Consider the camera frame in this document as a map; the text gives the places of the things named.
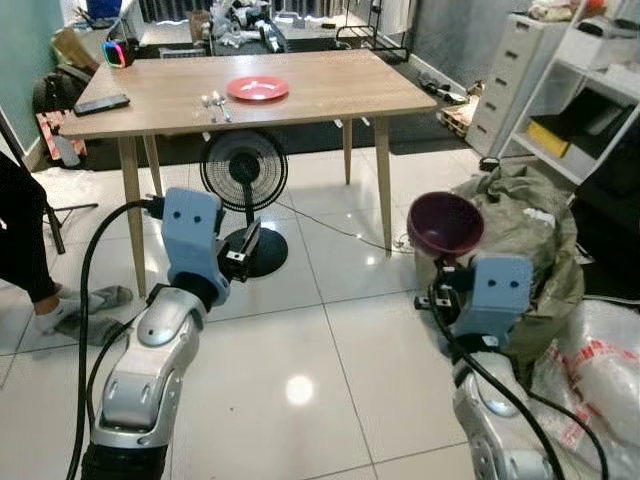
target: black cable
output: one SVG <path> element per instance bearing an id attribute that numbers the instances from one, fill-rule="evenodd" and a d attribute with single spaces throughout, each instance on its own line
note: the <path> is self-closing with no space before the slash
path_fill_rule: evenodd
<path id="1" fill-rule="evenodd" d="M 297 213 L 298 215 L 301 215 L 301 216 L 303 216 L 305 218 L 308 218 L 312 222 L 316 222 L 317 224 L 322 225 L 323 227 L 326 227 L 326 228 L 328 228 L 330 230 L 333 230 L 334 232 L 341 233 L 342 235 L 346 235 L 347 237 L 351 237 L 351 238 L 355 238 L 357 240 L 360 240 L 362 243 L 365 243 L 365 244 L 367 244 L 367 245 L 369 245 L 371 247 L 379 248 L 380 250 L 384 250 L 385 252 L 400 253 L 402 255 L 413 255 L 413 251 L 408 252 L 408 251 L 404 251 L 404 250 L 394 250 L 393 248 L 387 248 L 385 246 L 378 245 L 377 243 L 374 243 L 374 242 L 371 242 L 369 240 L 366 240 L 366 239 L 362 238 L 360 235 L 358 235 L 356 233 L 346 232 L 346 231 L 341 230 L 341 229 L 339 229 L 337 227 L 334 227 L 333 225 L 329 225 L 328 223 L 324 223 L 322 220 L 318 220 L 317 218 L 314 218 L 309 214 L 303 213 L 300 210 L 296 210 L 295 208 L 290 207 L 289 205 L 285 205 L 282 202 L 276 201 L 275 203 L 280 205 L 281 207 L 284 207 L 284 208 L 286 208 L 288 210 L 291 210 L 292 212 Z"/>
<path id="2" fill-rule="evenodd" d="M 462 345 L 458 342 L 458 340 L 453 336 L 451 331 L 444 324 L 444 321 L 440 317 L 440 311 L 438 304 L 436 302 L 436 295 L 433 284 L 429 286 L 428 290 L 429 303 L 431 304 L 431 311 L 433 312 L 433 318 L 438 325 L 438 328 L 441 330 L 444 337 L 447 339 L 447 342 L 458 352 L 460 356 L 464 359 L 464 361 L 469 365 L 473 370 L 478 372 L 478 374 L 484 378 L 491 386 L 493 386 L 498 392 L 500 392 L 507 400 L 509 400 L 522 414 L 527 423 L 531 426 L 536 436 L 542 443 L 542 447 L 547 455 L 549 463 L 551 464 L 551 468 L 553 469 L 553 473 L 556 476 L 556 480 L 565 480 L 564 473 L 562 471 L 562 466 L 560 465 L 560 460 L 558 460 L 558 456 L 556 455 L 547 434 L 544 432 L 536 418 L 529 411 L 529 409 L 520 401 L 520 399 L 505 387 L 496 377 L 491 375 L 489 371 L 487 371 L 475 358 L 471 356 L 469 352 L 467 352 Z"/>
<path id="3" fill-rule="evenodd" d="M 74 480 L 80 465 L 82 443 L 84 441 L 84 414 L 87 396 L 87 332 L 89 329 L 89 270 L 91 258 L 96 250 L 100 237 L 113 221 L 128 210 L 151 206 L 151 200 L 136 200 L 116 208 L 98 226 L 93 234 L 87 252 L 82 262 L 80 276 L 80 339 L 78 342 L 78 398 L 76 411 L 76 434 L 73 444 L 73 454 L 69 462 L 66 480 Z"/>
<path id="4" fill-rule="evenodd" d="M 601 472 L 602 480 L 608 480 L 609 464 L 607 463 L 607 456 L 604 453 L 604 448 L 602 448 L 602 444 L 598 440 L 598 437 L 593 432 L 593 430 L 591 430 L 591 428 L 589 428 L 589 426 L 586 423 L 584 423 L 580 419 L 580 417 L 578 417 L 575 413 L 571 412 L 570 410 L 567 410 L 562 405 L 558 405 L 557 403 L 554 403 L 551 400 L 541 397 L 540 395 L 533 393 L 531 390 L 527 390 L 527 395 L 529 395 L 534 400 L 537 400 L 538 402 L 545 404 L 547 407 L 551 407 L 554 410 L 557 410 L 558 412 L 562 413 L 563 415 L 566 415 L 571 420 L 573 420 L 578 425 L 580 425 L 580 428 L 584 430 L 584 432 L 589 436 L 589 438 L 593 442 L 593 446 L 596 447 L 596 451 L 598 452 L 598 458 L 600 459 L 600 472 Z"/>
<path id="5" fill-rule="evenodd" d="M 121 325 L 118 328 L 118 330 L 116 330 L 111 334 L 107 342 L 103 345 L 102 350 L 100 350 L 100 354 L 98 355 L 98 358 L 93 364 L 93 368 L 91 369 L 91 375 L 89 375 L 89 382 L 87 383 L 87 416 L 89 417 L 89 431 L 93 429 L 93 426 L 95 425 L 95 419 L 96 419 L 95 410 L 93 408 L 93 384 L 96 381 L 96 375 L 98 374 L 98 370 L 100 369 L 100 364 L 102 364 L 102 360 L 104 360 L 104 357 L 106 356 L 111 346 L 120 337 L 120 335 L 126 332 L 127 329 L 131 325 L 133 325 L 133 322 L 135 321 L 136 318 L 138 318 L 138 315 L 133 317 L 127 323 Z"/>

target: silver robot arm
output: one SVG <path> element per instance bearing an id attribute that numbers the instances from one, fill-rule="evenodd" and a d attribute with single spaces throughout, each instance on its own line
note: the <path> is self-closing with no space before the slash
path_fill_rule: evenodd
<path id="1" fill-rule="evenodd" d="M 229 296 L 231 280 L 245 281 L 260 220 L 239 252 L 219 242 L 223 217 L 215 195 L 171 189 L 162 237 L 171 286 L 159 289 L 134 321 L 127 347 L 104 387 L 82 461 L 84 480 L 159 480 L 180 402 L 207 313 Z"/>
<path id="2" fill-rule="evenodd" d="M 471 355 L 525 405 L 528 397 L 515 379 L 510 360 L 500 354 L 508 332 L 529 306 L 532 267 L 509 255 L 476 257 L 471 267 L 440 266 L 439 308 L 448 310 L 448 327 Z M 426 298 L 416 308 L 430 310 Z M 551 480 L 552 469 L 535 433 L 522 414 L 498 390 L 449 350 L 454 364 L 453 406 L 471 449 L 478 480 Z"/>

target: smartphone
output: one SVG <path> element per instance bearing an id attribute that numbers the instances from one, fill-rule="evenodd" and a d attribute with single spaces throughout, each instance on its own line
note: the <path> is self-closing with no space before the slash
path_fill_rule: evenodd
<path id="1" fill-rule="evenodd" d="M 83 115 L 89 115 L 91 113 L 105 112 L 107 110 L 113 110 L 114 108 L 126 107 L 131 103 L 129 97 L 124 93 L 114 95 L 113 97 L 101 98 L 94 100 L 93 102 L 76 104 L 73 107 L 73 111 L 78 117 Z"/>

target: wooden table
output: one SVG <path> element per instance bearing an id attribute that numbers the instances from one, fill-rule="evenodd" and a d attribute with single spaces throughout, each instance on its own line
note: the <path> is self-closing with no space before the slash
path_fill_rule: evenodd
<path id="1" fill-rule="evenodd" d="M 255 105 L 230 99 L 233 123 L 202 106 L 201 96 L 215 89 L 223 93 L 233 79 L 247 75 L 273 75 L 290 84 L 287 97 Z M 162 195 L 155 135 L 243 128 L 272 127 L 341 119 L 345 178 L 351 177 L 352 120 L 371 117 L 375 124 L 378 190 L 384 243 L 391 249 L 391 195 L 389 178 L 388 117 L 427 112 L 436 103 L 368 50 L 296 53 L 224 58 L 138 60 L 126 69 L 102 64 L 79 102 L 125 93 L 131 105 L 119 110 L 76 117 L 71 114 L 61 129 L 67 138 L 118 139 L 127 201 L 140 198 L 136 136 L 144 139 L 154 187 Z M 129 211 L 129 229 L 138 289 L 146 294 L 142 216 Z"/>

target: tabletop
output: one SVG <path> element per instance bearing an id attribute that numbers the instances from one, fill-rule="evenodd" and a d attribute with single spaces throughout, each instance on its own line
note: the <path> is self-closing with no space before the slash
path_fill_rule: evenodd
<path id="1" fill-rule="evenodd" d="M 271 75 L 289 83 L 280 100 L 255 104 L 229 97 L 233 122 L 202 95 L 226 94 L 227 84 L 249 75 Z M 102 64 L 78 103 L 126 94 L 127 107 L 76 117 L 61 129 L 68 138 L 193 133 L 427 112 L 436 102 L 369 50 L 260 56 L 137 60 L 128 68 Z"/>

